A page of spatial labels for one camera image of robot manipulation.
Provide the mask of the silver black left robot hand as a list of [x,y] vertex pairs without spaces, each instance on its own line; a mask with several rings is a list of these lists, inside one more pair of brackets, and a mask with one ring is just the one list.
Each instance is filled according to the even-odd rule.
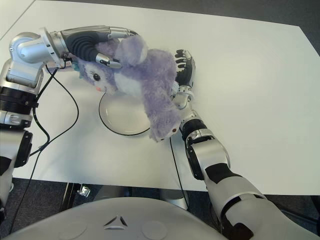
[[99,63],[112,69],[120,69],[122,65],[118,60],[99,52],[96,45],[111,39],[126,39],[137,35],[128,28],[105,25],[65,29],[60,34],[69,53],[81,60]]

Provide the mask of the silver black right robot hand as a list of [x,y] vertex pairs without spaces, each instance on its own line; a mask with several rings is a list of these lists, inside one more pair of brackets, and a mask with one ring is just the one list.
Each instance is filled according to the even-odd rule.
[[194,86],[196,63],[190,52],[186,49],[178,49],[174,55],[177,64],[177,76],[175,81],[179,86]]

